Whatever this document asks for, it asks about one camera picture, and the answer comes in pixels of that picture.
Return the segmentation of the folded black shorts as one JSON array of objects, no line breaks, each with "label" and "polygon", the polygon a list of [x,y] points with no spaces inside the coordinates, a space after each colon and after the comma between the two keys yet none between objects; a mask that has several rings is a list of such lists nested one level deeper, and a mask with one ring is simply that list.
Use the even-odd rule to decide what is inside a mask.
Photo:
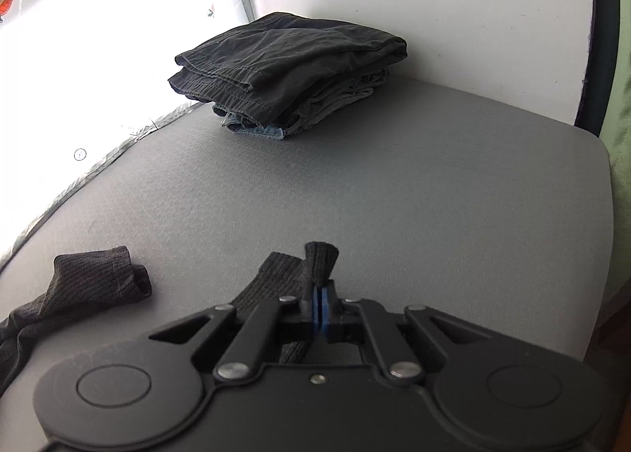
[{"label": "folded black shorts", "polygon": [[395,34],[276,12],[181,52],[168,83],[292,136],[370,96],[405,58],[407,42]]}]

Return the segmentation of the black knit sweater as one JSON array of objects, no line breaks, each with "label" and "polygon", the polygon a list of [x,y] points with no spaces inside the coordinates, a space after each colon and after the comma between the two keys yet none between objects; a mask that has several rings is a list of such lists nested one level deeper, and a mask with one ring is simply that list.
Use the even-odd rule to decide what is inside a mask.
[{"label": "black knit sweater", "polygon": [[[310,241],[300,259],[272,252],[251,282],[232,301],[245,314],[262,301],[302,296],[329,282],[339,250],[324,241]],[[69,325],[106,310],[137,304],[152,295],[147,268],[132,262],[125,246],[61,254],[47,291],[9,312],[1,322],[1,390],[15,381],[37,342]]]}]

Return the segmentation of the folded denim garment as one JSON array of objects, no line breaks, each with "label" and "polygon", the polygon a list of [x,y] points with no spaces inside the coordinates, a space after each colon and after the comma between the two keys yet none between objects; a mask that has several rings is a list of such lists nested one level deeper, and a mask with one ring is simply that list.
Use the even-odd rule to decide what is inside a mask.
[{"label": "folded denim garment", "polygon": [[221,118],[222,127],[236,135],[266,138],[274,141],[281,141],[290,137],[288,131],[280,127],[275,125],[261,126],[216,103],[213,104],[213,113]]}]

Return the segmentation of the white printed curtain sheet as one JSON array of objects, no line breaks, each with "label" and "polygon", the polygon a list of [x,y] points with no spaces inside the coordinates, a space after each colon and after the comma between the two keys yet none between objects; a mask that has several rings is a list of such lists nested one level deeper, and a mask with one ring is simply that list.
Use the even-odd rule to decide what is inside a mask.
[{"label": "white printed curtain sheet", "polygon": [[1,0],[1,256],[121,144],[186,102],[174,59],[243,0]]}]

